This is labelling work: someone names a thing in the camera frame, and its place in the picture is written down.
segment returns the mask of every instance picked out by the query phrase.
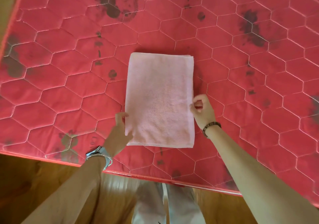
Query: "watch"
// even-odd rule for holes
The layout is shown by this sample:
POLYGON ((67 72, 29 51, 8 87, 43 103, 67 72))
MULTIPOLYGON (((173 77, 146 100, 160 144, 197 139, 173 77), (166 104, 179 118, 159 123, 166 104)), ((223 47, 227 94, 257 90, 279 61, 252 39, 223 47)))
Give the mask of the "watch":
POLYGON ((106 160, 106 165, 103 169, 103 171, 108 167, 110 166, 112 163, 113 163, 113 160, 111 158, 111 156, 109 155, 109 153, 106 151, 105 147, 102 147, 102 146, 98 146, 90 151, 88 151, 86 154, 85 154, 85 160, 87 160, 88 158, 90 157, 95 157, 95 156, 102 156, 102 157, 105 157, 105 160, 106 160))

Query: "right hand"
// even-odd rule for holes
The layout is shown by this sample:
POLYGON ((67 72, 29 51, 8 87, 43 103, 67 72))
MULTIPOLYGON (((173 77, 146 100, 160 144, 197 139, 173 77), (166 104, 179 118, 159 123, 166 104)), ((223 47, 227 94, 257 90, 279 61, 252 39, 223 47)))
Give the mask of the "right hand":
POLYGON ((193 104, 190 105, 190 111, 193 113, 195 121, 201 130, 208 123, 216 121, 213 107, 205 94, 194 97, 193 104))

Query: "pink towel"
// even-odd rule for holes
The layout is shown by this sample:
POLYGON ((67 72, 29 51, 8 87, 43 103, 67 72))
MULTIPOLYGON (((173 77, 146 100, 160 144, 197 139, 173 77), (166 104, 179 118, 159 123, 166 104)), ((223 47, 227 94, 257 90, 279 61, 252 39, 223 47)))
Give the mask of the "pink towel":
POLYGON ((132 53, 126 86, 125 132, 129 145, 173 148, 194 146, 194 58, 191 56, 132 53))

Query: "pants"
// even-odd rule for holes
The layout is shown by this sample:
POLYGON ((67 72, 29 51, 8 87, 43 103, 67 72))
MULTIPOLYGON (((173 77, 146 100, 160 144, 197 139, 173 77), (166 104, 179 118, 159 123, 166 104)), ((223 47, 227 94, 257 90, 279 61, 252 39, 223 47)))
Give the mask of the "pants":
MULTIPOLYGON (((166 185, 171 224, 205 224, 192 188, 166 185)), ((162 183, 147 182, 137 190, 132 224, 166 224, 162 183)))

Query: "hand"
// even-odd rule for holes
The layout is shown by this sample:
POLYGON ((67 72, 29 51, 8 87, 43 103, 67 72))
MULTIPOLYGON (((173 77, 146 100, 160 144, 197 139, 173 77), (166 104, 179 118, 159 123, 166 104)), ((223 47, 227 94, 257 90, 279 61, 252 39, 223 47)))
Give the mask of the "hand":
POLYGON ((216 121, 214 110, 207 98, 207 95, 197 95, 190 105, 190 111, 193 113, 195 121, 201 130, 213 121, 216 121))
POLYGON ((104 147, 112 158, 122 151, 133 138, 132 132, 127 136, 125 135, 125 125, 122 118, 128 116, 129 114, 126 112, 115 114, 116 125, 112 128, 110 135, 104 142, 104 147))

